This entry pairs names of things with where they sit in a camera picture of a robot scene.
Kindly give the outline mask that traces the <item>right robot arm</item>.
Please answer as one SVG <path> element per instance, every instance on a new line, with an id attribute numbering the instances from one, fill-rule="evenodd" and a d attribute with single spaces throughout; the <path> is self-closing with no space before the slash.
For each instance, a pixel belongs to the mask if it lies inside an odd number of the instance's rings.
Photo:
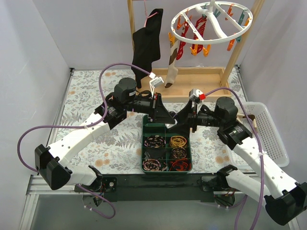
<path id="1" fill-rule="evenodd" d="M 177 114 L 174 128 L 195 131 L 197 126 L 217 127 L 219 139 L 239 155 L 260 177 L 256 181 L 235 166 L 217 172 L 217 184 L 222 190 L 235 188 L 264 206 L 268 215 L 279 225 L 286 225 L 307 208 L 307 184 L 298 183 L 287 175 L 266 153 L 243 124 L 237 121 L 238 108 L 230 97 L 217 99 L 214 111 L 192 98 Z"/>

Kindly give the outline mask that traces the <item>brown beige striped sock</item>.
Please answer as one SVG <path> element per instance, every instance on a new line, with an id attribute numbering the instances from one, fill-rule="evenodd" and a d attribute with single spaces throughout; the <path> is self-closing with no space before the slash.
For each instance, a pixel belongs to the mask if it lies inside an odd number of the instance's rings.
<path id="1" fill-rule="evenodd" d="M 238 114 L 236 117 L 237 121 L 243 124 L 251 133 L 254 135 L 254 131 L 251 128 L 249 122 L 252 124 L 252 127 L 258 132 L 256 117 L 254 115 L 248 115 L 247 117 L 244 114 Z"/>

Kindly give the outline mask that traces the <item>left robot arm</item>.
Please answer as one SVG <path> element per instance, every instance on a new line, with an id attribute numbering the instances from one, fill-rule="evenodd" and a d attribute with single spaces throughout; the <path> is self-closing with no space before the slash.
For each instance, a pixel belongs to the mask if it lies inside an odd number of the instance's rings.
<path id="1" fill-rule="evenodd" d="M 149 81 L 148 96 L 137 93 L 136 81 L 122 78 L 103 104 L 82 123 L 61 140 L 48 147 L 39 145 L 35 149 L 35 167 L 52 190 L 66 184 L 83 184 L 96 192 L 102 186 L 102 174 L 94 166 L 71 165 L 74 156 L 88 144 L 110 131 L 127 117 L 128 111 L 147 114 L 150 122 L 174 124 L 175 120 L 164 107 L 160 93 L 154 93 L 156 86 L 163 84 L 161 77 Z"/>

